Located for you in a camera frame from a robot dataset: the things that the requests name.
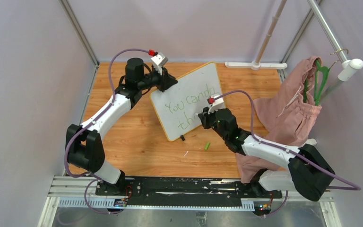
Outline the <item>yellow framed whiteboard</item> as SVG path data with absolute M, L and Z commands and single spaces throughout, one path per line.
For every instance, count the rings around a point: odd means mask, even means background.
M 215 62 L 208 62 L 177 81 L 165 92 L 155 89 L 149 96 L 169 141 L 199 127 L 197 114 L 209 106 L 210 97 L 223 93 Z

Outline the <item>green marker cap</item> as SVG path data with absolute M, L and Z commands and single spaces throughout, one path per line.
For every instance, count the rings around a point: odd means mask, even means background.
M 205 147 L 204 147 L 204 150 L 208 150 L 209 146 L 210 146 L 210 142 L 207 142 Z

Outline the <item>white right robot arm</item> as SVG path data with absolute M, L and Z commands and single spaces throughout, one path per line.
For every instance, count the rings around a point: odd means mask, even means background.
M 269 191 L 297 191 L 310 201 L 319 201 L 332 182 L 331 166 L 310 144 L 300 147 L 273 144 L 269 140 L 254 137 L 253 133 L 240 128 L 228 108 L 209 113 L 205 107 L 197 116 L 204 129 L 214 130 L 234 153 L 264 159 L 283 167 L 284 171 L 272 171 L 262 167 L 256 173 L 251 191 L 256 197 L 264 197 Z

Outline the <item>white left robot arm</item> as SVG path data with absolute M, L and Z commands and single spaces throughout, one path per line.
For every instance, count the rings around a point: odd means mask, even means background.
M 125 173 L 105 159 L 103 138 L 109 129 L 151 88 L 164 92 L 177 84 L 177 79 L 168 73 L 168 59 L 161 53 L 151 58 L 147 66 L 141 58 L 131 58 L 125 66 L 114 94 L 90 119 L 81 125 L 71 124 L 66 131 L 64 155 L 65 167 L 70 164 L 85 170 L 102 183 L 114 195 L 125 192 Z

